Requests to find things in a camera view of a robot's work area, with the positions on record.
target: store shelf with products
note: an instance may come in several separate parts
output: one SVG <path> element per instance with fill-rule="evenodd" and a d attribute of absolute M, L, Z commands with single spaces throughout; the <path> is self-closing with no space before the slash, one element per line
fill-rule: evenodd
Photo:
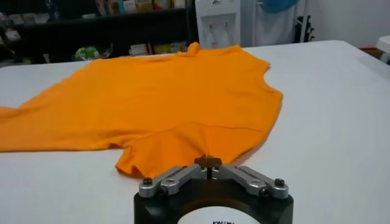
<path fill-rule="evenodd" d="M 40 24 L 20 24 L 15 29 L 22 41 L 15 52 L 22 57 L 49 54 L 52 62 L 71 61 L 80 47 L 112 46 L 110 57 L 129 55 L 136 44 L 182 43 L 198 41 L 194 1 L 184 8 L 150 10 L 94 18 L 60 17 Z M 36 58 L 37 63 L 44 63 Z"/>

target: white chair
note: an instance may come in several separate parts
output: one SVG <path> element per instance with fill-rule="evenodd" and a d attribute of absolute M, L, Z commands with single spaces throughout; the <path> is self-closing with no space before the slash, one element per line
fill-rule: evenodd
<path fill-rule="evenodd" d="M 385 62 L 386 64 L 389 63 L 389 61 L 390 61 L 390 36 L 379 38 L 378 43 L 377 43 L 377 48 L 384 52 L 380 60 Z"/>

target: white label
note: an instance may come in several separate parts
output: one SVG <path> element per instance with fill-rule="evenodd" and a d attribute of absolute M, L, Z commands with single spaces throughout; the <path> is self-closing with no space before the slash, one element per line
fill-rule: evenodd
<path fill-rule="evenodd" d="M 123 1 L 123 6 L 124 6 L 124 10 L 126 10 L 127 12 L 134 12 L 136 10 L 134 0 Z"/>
<path fill-rule="evenodd" d="M 239 210 L 212 206 L 200 208 L 184 215 L 177 224 L 260 224 Z"/>

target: white wall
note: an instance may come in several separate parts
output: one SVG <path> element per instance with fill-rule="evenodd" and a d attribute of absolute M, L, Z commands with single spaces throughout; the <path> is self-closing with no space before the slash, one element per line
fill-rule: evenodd
<path fill-rule="evenodd" d="M 242 46 L 251 46 L 254 0 L 241 0 Z M 343 40 L 356 47 L 375 47 L 378 38 L 390 35 L 390 0 L 308 0 L 315 41 Z M 303 14 L 304 0 L 299 13 Z M 257 45 L 281 44 L 288 40 L 293 14 L 257 15 Z"/>
<path fill-rule="evenodd" d="M 315 40 L 374 47 L 390 35 L 390 0 L 309 0 Z"/>

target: blue object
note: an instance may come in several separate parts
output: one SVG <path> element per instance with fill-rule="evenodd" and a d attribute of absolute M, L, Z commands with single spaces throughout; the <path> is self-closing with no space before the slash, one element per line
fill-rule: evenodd
<path fill-rule="evenodd" d="M 262 0 L 261 9 L 265 12 L 276 14 L 290 9 L 299 0 Z"/>
<path fill-rule="evenodd" d="M 126 14 L 126 10 L 124 9 L 123 0 L 118 0 L 118 8 L 120 14 Z"/>

